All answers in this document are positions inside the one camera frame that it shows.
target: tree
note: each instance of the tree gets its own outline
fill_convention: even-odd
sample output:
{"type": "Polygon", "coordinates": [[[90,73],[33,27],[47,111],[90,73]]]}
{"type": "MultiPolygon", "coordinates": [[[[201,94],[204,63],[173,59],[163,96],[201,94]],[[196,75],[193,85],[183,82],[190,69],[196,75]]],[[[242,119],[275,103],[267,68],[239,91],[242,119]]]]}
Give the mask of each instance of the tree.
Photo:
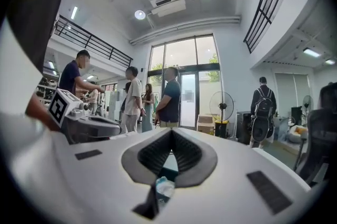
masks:
{"type": "MultiPolygon", "coordinates": [[[[151,70],[162,70],[163,69],[163,64],[162,63],[159,63],[159,64],[156,64],[155,66],[152,67],[151,70]]],[[[162,76],[152,76],[150,77],[150,81],[151,81],[151,84],[152,86],[159,86],[159,85],[162,85],[162,76]]]]}
{"type": "MultiPolygon", "coordinates": [[[[216,53],[213,54],[213,56],[209,59],[209,63],[218,63],[218,59],[216,56],[216,53]]],[[[209,71],[206,73],[208,77],[210,77],[209,82],[214,83],[214,82],[219,82],[220,81],[220,75],[219,71],[209,71]]]]}

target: door frame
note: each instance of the door frame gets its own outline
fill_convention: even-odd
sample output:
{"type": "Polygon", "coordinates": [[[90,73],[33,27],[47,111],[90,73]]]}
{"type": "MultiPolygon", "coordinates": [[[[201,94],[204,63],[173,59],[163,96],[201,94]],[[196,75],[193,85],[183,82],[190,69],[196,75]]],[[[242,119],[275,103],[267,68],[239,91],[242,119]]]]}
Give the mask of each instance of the door frame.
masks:
{"type": "Polygon", "coordinates": [[[198,71],[192,71],[192,72],[183,72],[179,73],[177,77],[177,81],[180,84],[180,87],[182,89],[182,76],[183,75],[191,75],[194,74],[194,88],[195,88],[195,119],[194,119],[194,126],[183,126],[181,125],[181,105],[182,105],[182,98],[180,96],[179,100],[179,128],[185,128],[185,129],[191,129],[191,130],[196,130],[196,125],[197,125],[197,118],[200,112],[200,89],[199,89],[199,72],[198,71]]]}

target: ceiling light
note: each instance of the ceiling light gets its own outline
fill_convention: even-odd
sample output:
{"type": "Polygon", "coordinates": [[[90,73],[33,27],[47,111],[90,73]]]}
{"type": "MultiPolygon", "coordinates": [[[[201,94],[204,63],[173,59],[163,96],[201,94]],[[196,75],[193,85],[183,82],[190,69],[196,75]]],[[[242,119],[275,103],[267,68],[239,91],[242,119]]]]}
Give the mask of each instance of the ceiling light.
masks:
{"type": "Polygon", "coordinates": [[[78,7],[74,7],[73,14],[72,14],[72,20],[75,18],[77,9],[78,7]]]}
{"type": "Polygon", "coordinates": [[[139,11],[136,11],[136,12],[135,12],[135,17],[136,17],[138,20],[143,20],[143,19],[145,19],[146,15],[145,15],[145,12],[139,10],[139,11]]]}
{"type": "Polygon", "coordinates": [[[329,64],[329,65],[334,65],[334,63],[335,63],[335,61],[333,61],[331,59],[326,60],[325,62],[326,62],[326,64],[329,64]]]}
{"type": "Polygon", "coordinates": [[[306,54],[308,54],[308,55],[311,55],[313,57],[319,57],[319,56],[321,56],[319,53],[314,52],[313,50],[311,50],[309,48],[306,48],[303,52],[306,53],[306,54]]]}
{"type": "Polygon", "coordinates": [[[54,64],[52,61],[49,61],[49,66],[51,66],[52,69],[55,69],[54,64]]]}

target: backpack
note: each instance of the backpack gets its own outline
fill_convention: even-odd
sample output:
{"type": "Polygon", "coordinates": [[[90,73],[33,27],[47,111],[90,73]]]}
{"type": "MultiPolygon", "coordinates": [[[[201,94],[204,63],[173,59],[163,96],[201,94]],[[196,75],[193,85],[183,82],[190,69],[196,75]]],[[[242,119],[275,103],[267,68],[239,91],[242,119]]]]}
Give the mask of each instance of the backpack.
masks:
{"type": "Polygon", "coordinates": [[[255,105],[255,115],[269,118],[273,110],[273,102],[270,99],[273,91],[269,89],[267,96],[265,96],[261,88],[257,90],[260,93],[260,99],[255,105]]]}

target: balcony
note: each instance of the balcony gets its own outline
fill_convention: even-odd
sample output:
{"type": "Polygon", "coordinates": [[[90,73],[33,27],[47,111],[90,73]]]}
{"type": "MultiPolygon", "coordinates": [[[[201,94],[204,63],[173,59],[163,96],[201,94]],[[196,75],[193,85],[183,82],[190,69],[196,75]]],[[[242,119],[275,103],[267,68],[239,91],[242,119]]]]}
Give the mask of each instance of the balcony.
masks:
{"type": "Polygon", "coordinates": [[[132,60],[130,56],[109,45],[62,15],[60,15],[57,22],[55,34],[120,66],[130,66],[132,60]]]}

